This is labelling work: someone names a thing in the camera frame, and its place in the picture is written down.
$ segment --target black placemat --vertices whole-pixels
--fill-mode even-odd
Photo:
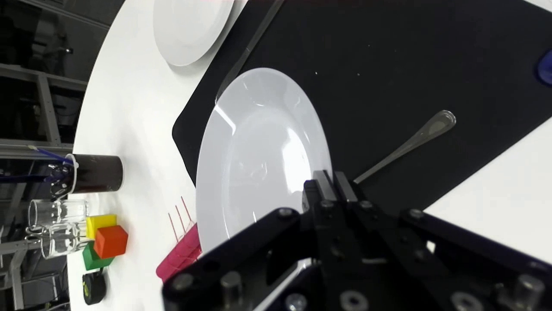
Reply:
[[[453,110],[453,131],[362,184],[389,212],[427,207],[550,117],[552,87],[534,65],[552,48],[552,15],[522,0],[284,0],[248,46],[274,3],[246,3],[174,124],[193,179],[215,96],[253,67],[279,68],[303,86],[332,167],[350,177],[434,112]]]

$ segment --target yellow block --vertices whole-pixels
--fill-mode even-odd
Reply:
[[[86,217],[86,238],[94,239],[98,227],[117,224],[117,213],[98,213]]]

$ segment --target white plate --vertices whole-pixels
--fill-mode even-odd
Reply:
[[[269,210],[301,210],[312,170],[331,172],[320,120],[303,89],[274,68],[251,68],[220,94],[196,169],[196,222],[203,251]]]
[[[155,0],[153,32],[170,65],[189,65],[219,37],[234,0]]]

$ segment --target white table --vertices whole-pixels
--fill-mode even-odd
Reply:
[[[244,3],[246,0],[238,0],[231,20]],[[552,10],[550,0],[539,3]],[[151,10],[151,0],[127,0],[120,8],[96,58],[77,124],[75,153],[117,153],[122,158],[122,188],[96,194],[100,203],[94,207],[98,212],[117,212],[129,231],[127,251],[106,269],[108,293],[91,308],[162,308],[162,283],[155,267],[175,243],[167,213],[174,217],[174,205],[182,196],[194,217],[194,186],[170,127],[220,41],[194,65],[170,68],[153,41]],[[552,207],[552,194],[545,191],[552,184],[552,174],[543,174],[552,165],[546,160],[552,158],[552,127],[541,125],[538,134],[538,139],[517,143],[524,151],[512,148],[498,158],[510,160],[510,165],[484,167],[431,210],[455,222],[479,220],[477,231],[512,234],[512,245],[517,246],[546,246],[546,217],[538,212]],[[86,270],[81,253],[70,253],[67,265],[70,305],[84,308],[81,274]]]

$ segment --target black cylinder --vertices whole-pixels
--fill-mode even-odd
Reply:
[[[122,162],[117,155],[84,155],[74,156],[72,193],[115,191],[122,184]]]

